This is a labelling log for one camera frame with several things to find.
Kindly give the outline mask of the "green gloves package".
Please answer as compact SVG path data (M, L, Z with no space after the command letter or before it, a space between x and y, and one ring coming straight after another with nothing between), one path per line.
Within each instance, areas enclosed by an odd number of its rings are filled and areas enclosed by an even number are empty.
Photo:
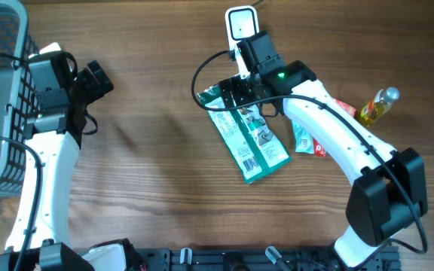
M251 184L289 163L292 158L282 142L268 127L258 107L223 111L220 88L213 86L199 93L200 102L219 131L247 184Z

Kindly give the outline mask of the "red coffee stick sachet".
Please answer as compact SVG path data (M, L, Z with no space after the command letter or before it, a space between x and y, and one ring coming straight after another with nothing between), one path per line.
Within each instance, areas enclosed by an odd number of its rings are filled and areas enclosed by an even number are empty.
M326 156L325 148L316 139L313 139L313 149L314 149L314 154L316 156L318 157Z

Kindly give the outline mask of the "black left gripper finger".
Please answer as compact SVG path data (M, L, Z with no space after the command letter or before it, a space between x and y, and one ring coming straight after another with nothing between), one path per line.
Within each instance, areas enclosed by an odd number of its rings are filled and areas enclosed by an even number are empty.
M92 75L90 80L90 93L92 96L104 96L114 89L114 84L96 60L88 63L87 66Z
M78 73L77 77L77 87L78 87L78 98L80 102L95 102L96 100L102 98L102 96L92 96L90 91L90 80L92 75L89 69L83 69Z

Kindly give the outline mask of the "teal wet wipes pack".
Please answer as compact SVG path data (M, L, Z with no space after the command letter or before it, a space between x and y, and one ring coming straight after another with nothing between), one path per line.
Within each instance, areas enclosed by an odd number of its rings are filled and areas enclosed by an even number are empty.
M295 121L292 121L292 128L295 136L295 152L314 154L312 135Z

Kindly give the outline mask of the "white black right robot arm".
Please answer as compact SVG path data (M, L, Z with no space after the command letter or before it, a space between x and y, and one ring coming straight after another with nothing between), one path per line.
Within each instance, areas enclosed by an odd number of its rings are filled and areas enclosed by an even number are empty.
M303 62L285 63L265 31L230 34L229 57L240 74L223 82L225 107L272 104L303 126L341 167L351 185L349 227L334 243L341 262L361 267L402 229L416 224L426 252L421 217L428 212L422 157L397 151L351 117Z

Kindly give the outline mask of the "yellow dish soap bottle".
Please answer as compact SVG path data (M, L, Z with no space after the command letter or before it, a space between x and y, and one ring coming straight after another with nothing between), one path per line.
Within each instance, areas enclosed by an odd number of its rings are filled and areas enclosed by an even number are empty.
M391 109L399 97L400 92L396 87L379 90L375 97L361 109L357 120L363 126L372 126Z

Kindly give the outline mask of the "red white tissue box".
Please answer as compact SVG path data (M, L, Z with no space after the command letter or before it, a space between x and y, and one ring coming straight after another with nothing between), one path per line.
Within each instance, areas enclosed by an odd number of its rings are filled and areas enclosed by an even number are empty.
M339 100L339 99L335 99L335 102L338 104L338 105L340 105L351 117L354 117L355 116L355 113L356 113L356 109L353 107L353 106L351 106L351 105L348 105L347 103L345 103L345 102L342 102L341 100Z

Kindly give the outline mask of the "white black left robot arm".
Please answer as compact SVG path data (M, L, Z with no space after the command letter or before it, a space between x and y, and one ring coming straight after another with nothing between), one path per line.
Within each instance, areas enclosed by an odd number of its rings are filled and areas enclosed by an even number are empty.
M0 197L20 196L0 270L144 270L127 239L79 254L69 236L72 173L91 120L87 106L113 89L97 62L80 69L58 44L19 44L0 70Z

